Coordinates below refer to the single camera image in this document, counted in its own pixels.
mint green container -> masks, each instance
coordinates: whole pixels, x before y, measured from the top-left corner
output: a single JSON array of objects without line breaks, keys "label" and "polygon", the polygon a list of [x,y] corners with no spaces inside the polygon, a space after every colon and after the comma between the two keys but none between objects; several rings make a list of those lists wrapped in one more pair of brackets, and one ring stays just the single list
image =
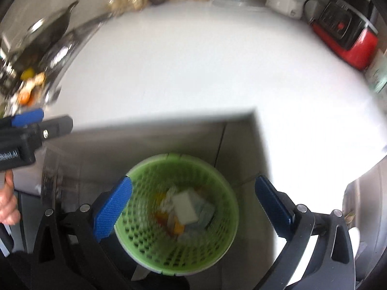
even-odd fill
[{"label": "mint green container", "polygon": [[[142,161],[127,176],[133,193],[114,229],[122,247],[140,265],[165,275],[191,275],[214,265],[230,248],[238,229],[238,203],[215,168],[191,156],[164,154]],[[172,184],[179,190],[203,187],[216,207],[207,230],[194,239],[172,239],[154,218],[157,194]]]}]

human hand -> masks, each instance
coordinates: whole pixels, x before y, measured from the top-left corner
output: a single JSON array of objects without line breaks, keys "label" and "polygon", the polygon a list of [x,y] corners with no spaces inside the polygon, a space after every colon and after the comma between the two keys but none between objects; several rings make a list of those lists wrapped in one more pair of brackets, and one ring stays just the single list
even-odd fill
[{"label": "human hand", "polygon": [[20,221],[14,187],[14,174],[12,170],[7,170],[4,187],[0,190],[0,223],[5,225],[15,225]]}]

black and red appliance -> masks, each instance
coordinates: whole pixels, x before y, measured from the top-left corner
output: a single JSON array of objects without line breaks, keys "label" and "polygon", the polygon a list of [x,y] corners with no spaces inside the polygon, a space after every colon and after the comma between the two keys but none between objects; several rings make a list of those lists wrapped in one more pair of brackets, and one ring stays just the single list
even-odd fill
[{"label": "black and red appliance", "polygon": [[312,27],[339,57],[364,70],[378,44],[378,31],[372,23],[375,10],[367,0],[330,0]]}]

red button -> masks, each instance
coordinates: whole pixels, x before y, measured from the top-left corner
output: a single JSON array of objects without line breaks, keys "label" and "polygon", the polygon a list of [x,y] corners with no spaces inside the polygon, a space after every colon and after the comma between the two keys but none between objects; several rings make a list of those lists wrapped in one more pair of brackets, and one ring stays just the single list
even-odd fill
[{"label": "red button", "polygon": [[344,24],[343,22],[341,22],[341,23],[339,23],[339,24],[337,25],[337,29],[338,29],[338,30],[342,30],[342,29],[344,29],[344,27],[345,27],[345,24]]}]

silver screw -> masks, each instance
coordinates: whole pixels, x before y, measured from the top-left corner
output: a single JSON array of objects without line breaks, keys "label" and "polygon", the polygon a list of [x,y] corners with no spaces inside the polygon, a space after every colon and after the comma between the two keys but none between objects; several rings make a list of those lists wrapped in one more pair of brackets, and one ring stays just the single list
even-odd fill
[{"label": "silver screw", "polygon": [[79,210],[83,213],[87,212],[90,209],[89,204],[83,204],[81,207],[79,207]]},{"label": "silver screw", "polygon": [[46,211],[45,211],[45,215],[46,215],[47,217],[51,216],[53,213],[54,213],[54,211],[53,211],[51,208],[46,209]]},{"label": "silver screw", "polygon": [[333,211],[333,213],[334,213],[337,217],[341,217],[341,216],[342,216],[341,210],[335,209],[335,210]]},{"label": "silver screw", "polygon": [[308,210],[308,207],[306,207],[305,205],[297,205],[297,209],[298,211],[302,212],[302,213],[306,213],[306,211]]}]

